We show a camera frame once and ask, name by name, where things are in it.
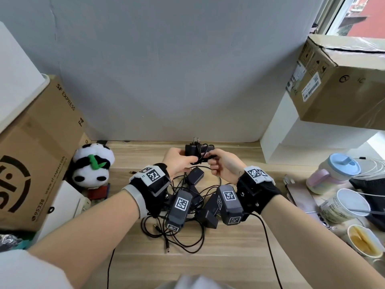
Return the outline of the person's left hand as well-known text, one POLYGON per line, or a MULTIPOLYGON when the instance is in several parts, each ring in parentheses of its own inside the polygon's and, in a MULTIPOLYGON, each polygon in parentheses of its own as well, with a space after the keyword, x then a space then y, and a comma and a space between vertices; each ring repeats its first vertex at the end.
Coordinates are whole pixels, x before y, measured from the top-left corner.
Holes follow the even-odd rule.
POLYGON ((166 165, 166 170, 171 180, 175 175, 186 173, 190 170, 191 165, 186 166, 183 164, 183 156, 185 156, 184 150, 176 147, 170 148, 164 155, 161 163, 166 165))

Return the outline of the person's right hand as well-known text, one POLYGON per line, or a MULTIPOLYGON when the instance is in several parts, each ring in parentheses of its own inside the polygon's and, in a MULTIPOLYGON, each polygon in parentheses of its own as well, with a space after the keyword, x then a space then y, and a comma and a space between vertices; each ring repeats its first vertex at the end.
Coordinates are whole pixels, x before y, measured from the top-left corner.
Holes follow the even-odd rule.
POLYGON ((220 164, 223 167, 221 178, 230 184, 236 185, 238 179, 244 174, 244 169, 247 167, 243 161, 233 153, 221 149, 214 149, 209 153, 216 157, 208 160, 208 164, 220 164))

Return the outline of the black power adapter with prongs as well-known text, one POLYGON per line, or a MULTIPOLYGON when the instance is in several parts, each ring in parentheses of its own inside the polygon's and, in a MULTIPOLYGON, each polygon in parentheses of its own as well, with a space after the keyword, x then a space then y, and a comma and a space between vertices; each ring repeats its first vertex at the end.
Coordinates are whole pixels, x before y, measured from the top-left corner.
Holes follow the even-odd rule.
POLYGON ((198 160, 192 165, 199 165, 201 163, 206 163, 208 160, 215 158, 215 155, 210 155, 210 151, 214 150, 214 145, 207 143, 200 143, 199 137, 194 137, 193 141, 185 145, 185 155, 186 156, 196 156, 198 160))

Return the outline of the person's left forearm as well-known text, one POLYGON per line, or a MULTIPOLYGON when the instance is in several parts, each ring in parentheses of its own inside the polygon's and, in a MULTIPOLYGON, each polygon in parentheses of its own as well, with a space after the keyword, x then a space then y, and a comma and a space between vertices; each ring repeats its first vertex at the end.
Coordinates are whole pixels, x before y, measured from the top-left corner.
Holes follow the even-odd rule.
POLYGON ((49 233, 28 252, 62 269, 79 289, 146 212, 142 194, 123 189, 49 233))

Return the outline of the person's right forearm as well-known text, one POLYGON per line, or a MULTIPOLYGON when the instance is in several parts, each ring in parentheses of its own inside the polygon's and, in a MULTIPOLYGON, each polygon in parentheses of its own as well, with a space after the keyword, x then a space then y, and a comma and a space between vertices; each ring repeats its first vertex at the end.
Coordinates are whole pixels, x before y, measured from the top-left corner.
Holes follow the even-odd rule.
POLYGON ((282 195, 261 216, 313 289, 385 289, 385 278, 363 257, 282 195))

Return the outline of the small red box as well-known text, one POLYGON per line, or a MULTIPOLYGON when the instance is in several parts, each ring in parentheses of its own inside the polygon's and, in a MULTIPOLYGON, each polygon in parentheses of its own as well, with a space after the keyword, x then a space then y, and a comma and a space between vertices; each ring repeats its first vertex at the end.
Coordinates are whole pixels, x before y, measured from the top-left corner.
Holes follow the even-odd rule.
POLYGON ((89 200, 107 199, 109 195, 110 183, 100 186, 99 188, 89 189, 87 191, 87 198, 89 200))

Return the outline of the white printed paper cup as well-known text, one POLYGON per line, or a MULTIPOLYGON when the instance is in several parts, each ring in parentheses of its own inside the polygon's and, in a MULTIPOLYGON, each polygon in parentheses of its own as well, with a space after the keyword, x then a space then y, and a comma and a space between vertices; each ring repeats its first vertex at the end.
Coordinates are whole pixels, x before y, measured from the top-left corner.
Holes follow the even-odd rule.
POLYGON ((366 217, 371 208, 368 201, 359 193, 343 188, 320 205, 321 213, 328 222, 340 224, 346 221, 366 217))

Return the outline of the small white box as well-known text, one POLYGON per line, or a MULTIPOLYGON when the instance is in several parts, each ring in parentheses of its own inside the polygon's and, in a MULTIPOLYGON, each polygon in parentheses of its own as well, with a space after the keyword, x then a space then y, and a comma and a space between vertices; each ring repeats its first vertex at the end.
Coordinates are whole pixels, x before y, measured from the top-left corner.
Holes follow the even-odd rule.
POLYGON ((66 222, 89 209, 91 201, 63 180, 51 205, 41 229, 35 234, 31 244, 35 244, 46 235, 66 222))

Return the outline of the taped brown cardboard box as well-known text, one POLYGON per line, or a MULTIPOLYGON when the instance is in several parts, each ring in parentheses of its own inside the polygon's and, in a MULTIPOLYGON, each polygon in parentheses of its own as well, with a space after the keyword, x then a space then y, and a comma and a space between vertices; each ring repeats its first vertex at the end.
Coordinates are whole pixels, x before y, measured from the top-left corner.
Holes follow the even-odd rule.
POLYGON ((286 90, 302 121, 385 131, 385 39, 310 34, 286 90))

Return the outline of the brown printed cardboard box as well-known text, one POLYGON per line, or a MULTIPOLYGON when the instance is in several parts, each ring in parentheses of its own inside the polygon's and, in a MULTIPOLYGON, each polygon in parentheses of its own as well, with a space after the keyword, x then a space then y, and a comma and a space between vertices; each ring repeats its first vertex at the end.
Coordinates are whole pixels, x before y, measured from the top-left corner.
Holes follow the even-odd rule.
POLYGON ((87 122, 60 78, 0 134, 0 230, 37 232, 87 122))

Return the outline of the black device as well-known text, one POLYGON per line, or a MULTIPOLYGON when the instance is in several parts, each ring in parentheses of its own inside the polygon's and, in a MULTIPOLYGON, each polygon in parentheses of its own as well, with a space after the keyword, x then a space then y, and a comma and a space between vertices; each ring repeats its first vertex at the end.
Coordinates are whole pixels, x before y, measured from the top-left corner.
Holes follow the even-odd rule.
POLYGON ((354 189, 364 193, 370 208, 374 212, 383 212, 384 215, 370 214, 365 218, 380 231, 385 232, 385 178, 349 180, 354 189))

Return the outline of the paper cup with yellow liquid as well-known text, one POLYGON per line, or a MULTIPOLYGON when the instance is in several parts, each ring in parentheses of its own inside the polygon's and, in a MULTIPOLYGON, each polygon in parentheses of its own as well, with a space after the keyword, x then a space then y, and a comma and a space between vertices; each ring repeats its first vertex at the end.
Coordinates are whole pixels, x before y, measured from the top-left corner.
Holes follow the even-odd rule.
POLYGON ((363 226, 349 226, 346 230, 345 242, 365 258, 378 259, 385 252, 385 247, 376 235, 363 226))

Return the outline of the large white box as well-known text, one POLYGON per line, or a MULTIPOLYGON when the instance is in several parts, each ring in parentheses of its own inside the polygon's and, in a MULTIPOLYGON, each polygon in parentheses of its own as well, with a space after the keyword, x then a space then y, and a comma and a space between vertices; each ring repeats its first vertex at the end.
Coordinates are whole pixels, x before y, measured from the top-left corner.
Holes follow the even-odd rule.
POLYGON ((0 134, 49 85, 4 23, 0 22, 0 134))

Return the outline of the person's white shirt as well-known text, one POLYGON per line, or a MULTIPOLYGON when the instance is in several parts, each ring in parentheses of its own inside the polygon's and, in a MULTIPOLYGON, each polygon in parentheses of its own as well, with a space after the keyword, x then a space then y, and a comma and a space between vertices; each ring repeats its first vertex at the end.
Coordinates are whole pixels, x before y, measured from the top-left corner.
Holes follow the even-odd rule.
POLYGON ((0 289, 74 289, 64 271, 25 250, 0 253, 0 289))

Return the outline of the window frame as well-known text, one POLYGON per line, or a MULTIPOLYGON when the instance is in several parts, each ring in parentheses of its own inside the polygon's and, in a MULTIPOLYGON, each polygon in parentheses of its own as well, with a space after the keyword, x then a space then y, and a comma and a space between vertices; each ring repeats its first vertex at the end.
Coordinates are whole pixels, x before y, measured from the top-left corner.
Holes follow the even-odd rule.
POLYGON ((354 0, 322 0, 311 34, 336 35, 354 0))

